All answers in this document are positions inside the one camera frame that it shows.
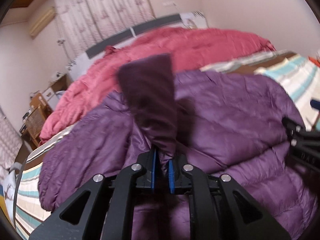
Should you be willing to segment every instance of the white patterned curtain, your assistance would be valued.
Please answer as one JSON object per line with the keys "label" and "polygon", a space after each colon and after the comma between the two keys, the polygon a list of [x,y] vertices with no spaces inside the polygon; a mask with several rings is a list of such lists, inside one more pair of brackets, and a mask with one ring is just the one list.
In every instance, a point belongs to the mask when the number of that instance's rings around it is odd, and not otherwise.
{"label": "white patterned curtain", "polygon": [[115,33],[154,19],[148,0],[54,0],[76,55]]}
{"label": "white patterned curtain", "polygon": [[8,175],[22,146],[22,139],[0,110],[0,184]]}

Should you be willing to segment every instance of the silver bolt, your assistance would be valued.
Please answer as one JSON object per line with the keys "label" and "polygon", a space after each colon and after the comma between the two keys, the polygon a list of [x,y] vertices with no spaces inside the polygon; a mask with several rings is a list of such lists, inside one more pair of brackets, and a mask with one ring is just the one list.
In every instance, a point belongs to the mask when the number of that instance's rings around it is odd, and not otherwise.
{"label": "silver bolt", "polygon": [[101,174],[97,174],[97,175],[93,176],[93,181],[94,182],[99,182],[99,181],[102,181],[102,180],[103,180],[103,175],[101,175]]}
{"label": "silver bolt", "polygon": [[296,145],[297,145],[297,140],[296,140],[296,139],[293,139],[293,140],[291,141],[291,145],[292,145],[292,146],[296,146]]}
{"label": "silver bolt", "polygon": [[139,171],[141,170],[142,166],[139,163],[135,163],[131,166],[131,169],[133,169],[134,171]]}
{"label": "silver bolt", "polygon": [[186,164],[183,166],[183,169],[185,171],[192,171],[193,170],[193,166],[191,164]]}
{"label": "silver bolt", "polygon": [[231,176],[229,174],[223,174],[221,175],[221,179],[224,182],[229,182],[231,180]]}

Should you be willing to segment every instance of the gray headboard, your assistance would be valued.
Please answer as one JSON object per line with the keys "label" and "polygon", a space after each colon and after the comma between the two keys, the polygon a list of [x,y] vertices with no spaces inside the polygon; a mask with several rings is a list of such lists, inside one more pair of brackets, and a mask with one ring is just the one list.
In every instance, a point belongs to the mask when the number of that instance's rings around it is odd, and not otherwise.
{"label": "gray headboard", "polygon": [[[132,27],[132,30],[135,33],[135,35],[139,35],[141,33],[149,31],[151,29],[159,28],[161,26],[166,26],[169,24],[178,23],[181,21],[182,20],[181,20],[180,14],[174,14],[174,15],[169,15],[169,16],[162,17],[162,18],[157,18],[155,20],[136,25],[136,26]],[[134,36],[132,34],[132,31],[130,29],[126,29],[123,32],[117,33],[117,34],[101,41],[100,43],[92,46],[91,48],[86,50],[86,53],[89,58],[93,58],[94,56],[103,52],[104,49],[106,48],[106,46],[108,46],[108,45],[114,46],[116,44],[121,43],[122,41],[125,41],[125,40],[133,38],[133,37]]]}

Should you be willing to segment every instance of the pink duvet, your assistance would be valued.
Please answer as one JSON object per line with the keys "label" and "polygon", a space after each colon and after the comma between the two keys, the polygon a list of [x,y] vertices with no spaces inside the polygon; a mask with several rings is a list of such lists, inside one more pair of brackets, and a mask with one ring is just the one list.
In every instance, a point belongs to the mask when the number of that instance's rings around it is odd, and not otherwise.
{"label": "pink duvet", "polygon": [[106,49],[105,56],[70,85],[46,120],[40,137],[43,141],[49,140],[100,104],[110,91],[117,89],[115,73],[124,63],[171,53],[173,70],[177,73],[269,50],[275,50],[270,41],[253,33],[221,29],[156,29],[138,38],[131,46]]}

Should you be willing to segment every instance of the quilted fabric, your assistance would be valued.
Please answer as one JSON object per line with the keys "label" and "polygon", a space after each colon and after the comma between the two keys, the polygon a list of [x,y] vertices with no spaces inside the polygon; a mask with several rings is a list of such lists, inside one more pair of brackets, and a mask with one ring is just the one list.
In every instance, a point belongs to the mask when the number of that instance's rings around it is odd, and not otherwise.
{"label": "quilted fabric", "polygon": [[259,51],[275,50],[270,41],[253,33],[233,30],[160,28],[138,38],[124,49],[108,48],[103,59],[73,82],[48,117],[40,137],[43,141],[84,117],[115,89],[114,78],[127,62],[155,54],[171,53],[173,71],[193,70]]}
{"label": "quilted fabric", "polygon": [[[132,64],[158,68],[157,62],[168,62],[166,57]],[[176,152],[208,174],[230,174],[297,239],[317,210],[319,178],[286,160],[289,143],[281,119],[289,116],[303,124],[287,93],[261,75],[190,71],[178,74],[174,85]],[[152,92],[143,95],[138,102],[148,109]],[[153,97],[164,98],[156,93]],[[173,123],[165,112],[161,116],[162,122]],[[135,163],[138,154],[149,150],[153,140],[149,134],[134,121],[123,95],[110,93],[45,156],[38,185],[41,206],[54,211],[95,174],[112,176]],[[185,196],[138,200],[132,239],[189,237]]]}

